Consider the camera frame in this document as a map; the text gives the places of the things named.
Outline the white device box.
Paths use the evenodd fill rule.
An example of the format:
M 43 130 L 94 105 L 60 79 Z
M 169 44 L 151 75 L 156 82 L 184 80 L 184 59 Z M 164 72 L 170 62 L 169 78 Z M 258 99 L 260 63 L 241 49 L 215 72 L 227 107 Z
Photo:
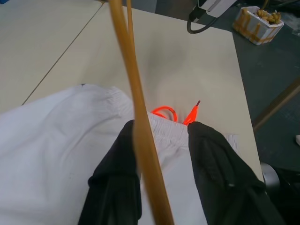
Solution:
M 237 0 L 198 0 L 197 6 L 215 18 L 219 18 Z

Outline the silver robot body part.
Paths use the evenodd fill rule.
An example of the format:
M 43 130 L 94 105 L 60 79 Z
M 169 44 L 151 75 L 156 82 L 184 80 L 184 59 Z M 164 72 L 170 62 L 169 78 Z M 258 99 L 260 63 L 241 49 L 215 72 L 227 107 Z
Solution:
M 279 189 L 280 181 L 274 168 L 267 163 L 261 162 L 261 170 L 267 188 L 269 190 Z

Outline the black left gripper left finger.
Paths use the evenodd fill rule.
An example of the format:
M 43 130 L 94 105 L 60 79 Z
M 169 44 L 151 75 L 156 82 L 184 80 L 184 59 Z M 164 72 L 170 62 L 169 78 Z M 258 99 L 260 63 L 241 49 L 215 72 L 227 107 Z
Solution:
M 138 225 L 142 215 L 140 175 L 128 121 L 88 180 L 78 225 Z

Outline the tan rubber tube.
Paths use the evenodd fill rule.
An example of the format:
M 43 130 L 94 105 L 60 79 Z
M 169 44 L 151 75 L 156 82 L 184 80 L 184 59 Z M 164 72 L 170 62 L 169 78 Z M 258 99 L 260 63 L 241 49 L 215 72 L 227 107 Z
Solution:
M 125 63 L 134 104 L 133 140 L 136 160 L 142 173 L 149 205 L 156 225 L 174 225 L 165 183 L 159 164 L 145 106 L 135 55 L 131 11 L 124 16 L 121 0 L 109 0 L 113 26 Z

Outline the white shorts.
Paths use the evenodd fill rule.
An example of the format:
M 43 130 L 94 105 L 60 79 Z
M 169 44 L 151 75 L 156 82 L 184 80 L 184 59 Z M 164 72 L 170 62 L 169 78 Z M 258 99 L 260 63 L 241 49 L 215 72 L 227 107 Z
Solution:
M 176 225 L 207 225 L 188 127 L 147 112 Z M 79 85 L 0 114 L 0 225 L 77 225 L 88 179 L 134 119 L 121 90 Z

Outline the white taped foam box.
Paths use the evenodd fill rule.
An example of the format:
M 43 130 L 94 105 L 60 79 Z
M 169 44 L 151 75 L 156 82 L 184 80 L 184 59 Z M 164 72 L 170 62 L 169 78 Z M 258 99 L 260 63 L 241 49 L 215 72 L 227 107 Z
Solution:
M 271 42 L 284 26 L 282 20 L 279 24 L 271 25 L 258 17 L 256 12 L 259 9 L 257 6 L 241 8 L 232 24 L 236 32 L 255 45 Z

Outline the brown wooden strip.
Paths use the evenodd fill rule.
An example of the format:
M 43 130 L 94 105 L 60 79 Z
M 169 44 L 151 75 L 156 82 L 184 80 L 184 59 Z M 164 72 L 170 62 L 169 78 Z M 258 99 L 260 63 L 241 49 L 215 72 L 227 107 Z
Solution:
M 300 77 L 282 91 L 253 121 L 253 131 L 258 131 L 277 111 L 300 93 Z

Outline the yellow-brown clutter in foam box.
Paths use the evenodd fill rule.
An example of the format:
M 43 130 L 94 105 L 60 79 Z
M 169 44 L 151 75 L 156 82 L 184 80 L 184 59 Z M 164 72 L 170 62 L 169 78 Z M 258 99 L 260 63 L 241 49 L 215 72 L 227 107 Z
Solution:
M 265 10 L 259 9 L 256 12 L 257 16 L 266 21 L 269 24 L 281 23 L 281 14 L 279 12 L 267 13 Z

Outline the orange drawstring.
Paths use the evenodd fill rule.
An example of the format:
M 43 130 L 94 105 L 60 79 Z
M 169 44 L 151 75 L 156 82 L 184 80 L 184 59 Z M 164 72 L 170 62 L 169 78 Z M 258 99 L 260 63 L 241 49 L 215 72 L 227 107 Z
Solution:
M 195 122 L 195 120 L 197 118 L 198 107 L 199 107 L 200 102 L 201 101 L 199 100 L 197 102 L 197 104 L 192 108 L 189 115 L 182 122 L 183 125 L 188 126 L 190 123 Z M 165 115 L 163 115 L 161 113 L 161 111 L 163 111 L 163 110 L 168 110 L 172 114 L 172 119 L 169 119 Z M 151 113 L 158 116 L 158 117 L 161 117 L 161 118 L 164 118 L 164 119 L 167 119 L 167 120 L 171 120 L 173 122 L 178 122 L 178 115 L 177 115 L 176 111 L 170 106 L 163 105 L 163 106 L 157 107 L 157 108 L 153 109 L 151 111 Z

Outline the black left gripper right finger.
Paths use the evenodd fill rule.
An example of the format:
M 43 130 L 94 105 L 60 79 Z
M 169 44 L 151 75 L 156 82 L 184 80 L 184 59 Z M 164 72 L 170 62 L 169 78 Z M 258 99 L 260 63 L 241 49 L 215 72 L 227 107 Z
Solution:
M 195 184 L 208 225 L 285 225 L 266 185 L 225 137 L 200 122 L 187 127 Z

